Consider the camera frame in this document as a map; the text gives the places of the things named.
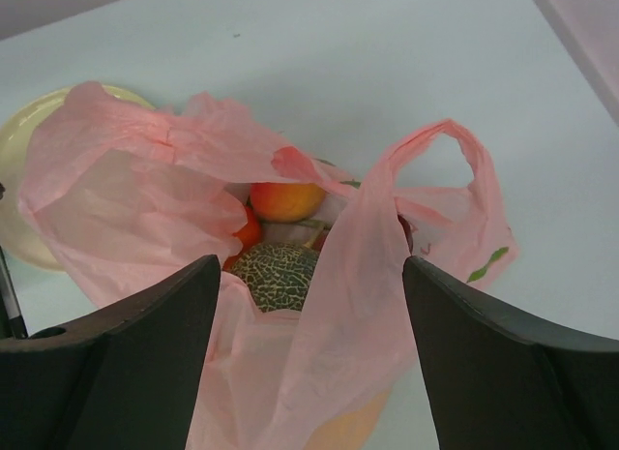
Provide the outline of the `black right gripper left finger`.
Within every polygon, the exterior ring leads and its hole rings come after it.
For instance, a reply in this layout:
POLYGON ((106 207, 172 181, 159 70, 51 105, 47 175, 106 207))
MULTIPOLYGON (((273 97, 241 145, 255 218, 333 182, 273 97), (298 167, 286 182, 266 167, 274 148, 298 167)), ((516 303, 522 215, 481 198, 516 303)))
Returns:
POLYGON ((5 449, 182 449, 221 281, 206 255, 134 295, 1 343, 5 449))

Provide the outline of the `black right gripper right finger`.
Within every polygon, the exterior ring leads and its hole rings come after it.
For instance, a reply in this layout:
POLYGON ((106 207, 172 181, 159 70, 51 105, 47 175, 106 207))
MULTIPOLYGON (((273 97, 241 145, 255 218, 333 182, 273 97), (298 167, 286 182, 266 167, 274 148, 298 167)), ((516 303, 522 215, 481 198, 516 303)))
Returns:
POLYGON ((614 449, 618 344, 409 257, 403 285, 443 449, 614 449))

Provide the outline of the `green netted fake melon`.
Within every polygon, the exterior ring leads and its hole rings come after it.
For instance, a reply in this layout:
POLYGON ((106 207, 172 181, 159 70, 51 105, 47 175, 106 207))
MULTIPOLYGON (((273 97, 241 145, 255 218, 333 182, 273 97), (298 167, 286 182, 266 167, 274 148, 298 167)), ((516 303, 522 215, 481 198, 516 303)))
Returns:
POLYGON ((229 272, 245 283, 262 313, 300 312, 318 259, 319 251, 305 245, 263 242, 240 256, 229 272))

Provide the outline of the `pink plastic bag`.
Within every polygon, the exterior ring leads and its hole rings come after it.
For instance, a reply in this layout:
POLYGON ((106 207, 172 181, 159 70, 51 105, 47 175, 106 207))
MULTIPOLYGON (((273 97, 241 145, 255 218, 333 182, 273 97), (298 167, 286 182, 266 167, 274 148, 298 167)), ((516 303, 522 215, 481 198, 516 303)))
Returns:
POLYGON ((330 419, 388 389, 416 358, 402 284, 414 253, 483 288, 517 256, 491 156, 452 120, 389 147, 359 185, 201 93, 152 111, 96 82, 33 132, 18 209, 67 273, 105 306, 204 255, 240 251, 233 189, 313 183, 332 222, 298 312, 260 312, 236 277, 220 295, 191 449, 301 449, 330 419))

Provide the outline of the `dark red fake apple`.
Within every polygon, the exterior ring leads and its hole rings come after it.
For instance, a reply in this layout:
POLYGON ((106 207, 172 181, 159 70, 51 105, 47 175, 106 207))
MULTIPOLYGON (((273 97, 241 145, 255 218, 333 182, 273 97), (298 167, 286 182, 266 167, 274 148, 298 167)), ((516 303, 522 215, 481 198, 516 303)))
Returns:
POLYGON ((414 253, 414 242, 412 237, 412 226, 411 224, 402 216, 398 215, 398 221, 402 227, 402 230, 405 235, 407 247, 409 253, 412 255, 414 253))

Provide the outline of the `red yellow fake peach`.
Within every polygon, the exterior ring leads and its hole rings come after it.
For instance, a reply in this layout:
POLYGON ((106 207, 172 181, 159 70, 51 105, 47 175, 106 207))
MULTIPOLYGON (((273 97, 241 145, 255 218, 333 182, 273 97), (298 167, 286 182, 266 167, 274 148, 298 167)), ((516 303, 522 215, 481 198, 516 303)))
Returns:
POLYGON ((311 217, 322 205, 326 192, 315 184, 255 183, 250 202, 263 221, 295 223, 311 217))

